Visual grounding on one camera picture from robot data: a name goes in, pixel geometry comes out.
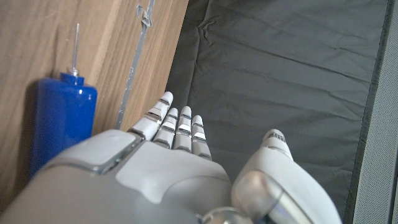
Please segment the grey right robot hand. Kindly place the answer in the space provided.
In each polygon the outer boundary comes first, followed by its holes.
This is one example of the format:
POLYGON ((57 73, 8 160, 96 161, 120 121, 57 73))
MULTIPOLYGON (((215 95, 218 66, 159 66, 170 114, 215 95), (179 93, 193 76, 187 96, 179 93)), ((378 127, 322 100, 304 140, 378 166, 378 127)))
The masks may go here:
POLYGON ((128 131, 111 129, 48 161, 2 223, 340 223, 324 188, 269 130, 231 180, 201 116, 165 92, 128 131))

